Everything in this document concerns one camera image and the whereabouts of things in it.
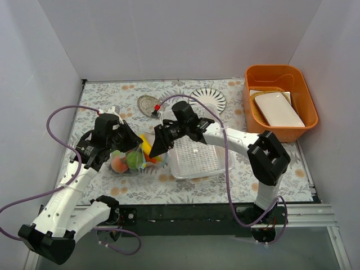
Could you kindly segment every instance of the white plastic basket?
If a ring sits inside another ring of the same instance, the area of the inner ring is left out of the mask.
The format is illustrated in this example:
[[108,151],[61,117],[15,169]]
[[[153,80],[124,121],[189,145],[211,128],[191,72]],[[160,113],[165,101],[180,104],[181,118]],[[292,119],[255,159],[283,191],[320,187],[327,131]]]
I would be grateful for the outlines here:
[[[219,116],[214,105],[205,105],[216,116]],[[192,109],[199,117],[214,119],[201,105],[194,105]],[[176,117],[170,109],[161,114],[161,123],[163,119],[176,120]],[[194,142],[189,137],[184,136],[176,140],[174,148],[169,150],[168,163],[172,175],[178,179],[216,176],[225,172],[225,149],[220,146]],[[233,153],[229,151],[229,170],[234,167],[234,164]]]

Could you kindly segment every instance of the clear plastic bag of fruit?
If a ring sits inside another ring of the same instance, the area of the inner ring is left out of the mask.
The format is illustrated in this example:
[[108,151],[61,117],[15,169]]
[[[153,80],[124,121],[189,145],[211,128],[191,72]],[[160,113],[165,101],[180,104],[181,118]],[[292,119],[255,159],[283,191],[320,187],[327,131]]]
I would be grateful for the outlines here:
[[143,143],[138,147],[128,151],[127,153],[120,153],[114,151],[111,154],[110,166],[113,171],[117,173],[125,173],[128,170],[142,170],[150,166],[162,167],[167,162],[167,154],[162,154],[152,159],[149,158],[155,136],[150,133],[140,133]]

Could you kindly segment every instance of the orange bin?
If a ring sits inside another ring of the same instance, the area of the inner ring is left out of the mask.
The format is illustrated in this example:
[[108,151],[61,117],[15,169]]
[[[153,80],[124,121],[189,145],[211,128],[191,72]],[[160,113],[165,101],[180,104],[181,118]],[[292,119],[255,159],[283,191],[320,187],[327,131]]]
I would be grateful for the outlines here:
[[[250,90],[291,93],[292,108],[300,116],[305,127],[271,127],[257,116],[256,104]],[[281,142],[294,142],[305,131],[315,127],[318,116],[309,89],[300,70],[289,65],[255,65],[245,71],[242,92],[247,131],[263,133],[272,131]]]

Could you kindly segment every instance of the floral tablecloth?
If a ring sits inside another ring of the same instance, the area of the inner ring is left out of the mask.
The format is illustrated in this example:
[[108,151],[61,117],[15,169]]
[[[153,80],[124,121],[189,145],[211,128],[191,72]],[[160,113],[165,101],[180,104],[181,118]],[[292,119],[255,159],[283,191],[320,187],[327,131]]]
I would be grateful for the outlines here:
[[[80,104],[104,110],[117,104],[121,107],[121,117],[135,132],[152,132],[159,121],[140,112],[137,106],[139,96],[152,95],[162,99],[176,93],[190,94],[200,87],[213,87],[222,91],[227,99],[227,107],[220,115],[225,125],[245,131],[246,121],[242,106],[243,85],[243,79],[87,83]],[[78,110],[69,138],[71,145],[75,145],[83,133],[93,129],[95,118],[96,114],[92,111]],[[286,201],[312,201],[308,178],[296,144],[286,143],[284,146],[290,154],[291,163],[281,182],[280,194]],[[70,154],[70,151],[66,152],[61,171],[64,171],[67,166]],[[230,172],[233,201],[253,202],[257,195],[258,181],[252,174],[250,163],[246,158],[236,154],[235,160],[235,169]],[[171,175],[167,165],[159,169],[146,168],[134,174],[117,174],[109,168],[108,164],[103,165],[98,175],[86,188],[78,204],[89,205],[91,199],[101,195],[112,196],[121,204],[227,202],[223,174],[180,180]]]

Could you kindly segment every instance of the patterned plate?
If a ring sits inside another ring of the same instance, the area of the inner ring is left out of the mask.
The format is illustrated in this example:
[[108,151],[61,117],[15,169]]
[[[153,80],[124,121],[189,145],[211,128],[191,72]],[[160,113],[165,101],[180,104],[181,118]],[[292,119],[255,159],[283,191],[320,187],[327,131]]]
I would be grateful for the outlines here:
[[[190,94],[191,97],[196,98],[201,103],[213,104],[221,113],[226,107],[226,98],[222,92],[215,88],[201,87]],[[197,105],[197,102],[189,99],[190,105]]]
[[149,117],[151,117],[151,113],[156,104],[160,104],[160,100],[156,97],[148,96],[147,94],[144,94],[137,99],[137,106],[139,106],[140,111]]

